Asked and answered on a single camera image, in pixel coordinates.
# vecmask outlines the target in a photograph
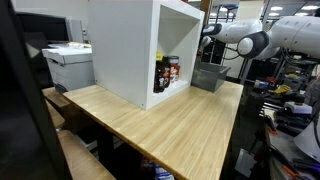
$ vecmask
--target white shelf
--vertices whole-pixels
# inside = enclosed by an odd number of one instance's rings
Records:
[[[174,83],[170,82],[169,87],[166,88],[163,92],[152,94],[153,101],[161,102],[162,100],[177,94],[181,88],[189,87],[189,86],[190,86],[190,83],[188,81],[178,80],[178,81],[175,81]]]
[[[181,0],[90,0],[97,84],[146,110],[188,88],[203,17]],[[179,81],[158,95],[153,93],[157,50],[180,58]]]

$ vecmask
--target wall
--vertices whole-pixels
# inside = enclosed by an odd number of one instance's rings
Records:
[[[236,20],[240,19],[259,19],[263,10],[264,2],[261,1],[240,1],[239,9],[237,12]],[[228,47],[237,49],[237,44],[228,44]],[[225,58],[233,58],[238,55],[238,53],[226,50]],[[243,58],[238,57],[234,60],[225,60],[223,62],[224,66],[231,67],[227,76],[238,78],[243,64]]]
[[[88,27],[88,0],[12,0],[16,11],[64,16]]]

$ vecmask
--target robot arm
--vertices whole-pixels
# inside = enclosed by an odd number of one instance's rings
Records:
[[[225,43],[238,43],[237,51],[244,58],[266,59],[285,47],[320,58],[320,19],[287,16],[277,21],[268,32],[262,31],[259,20],[211,24],[202,36]]]

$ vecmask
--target gray bin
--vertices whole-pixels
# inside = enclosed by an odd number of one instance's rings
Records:
[[[199,63],[194,65],[191,85],[215,92],[224,83],[227,72],[230,67],[224,67],[216,64]]]

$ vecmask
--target shelf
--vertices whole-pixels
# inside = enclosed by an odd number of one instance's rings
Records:
[[[153,104],[156,105],[161,101],[177,94],[182,89],[185,89],[186,87],[189,87],[189,86],[190,86],[190,82],[188,81],[178,80],[178,81],[175,81],[174,83],[170,82],[169,87],[166,88],[163,92],[152,94]]]
[[[90,0],[96,83],[145,110],[188,88],[203,17],[178,0]],[[161,94],[153,93],[157,50],[179,56],[180,66],[179,81]]]

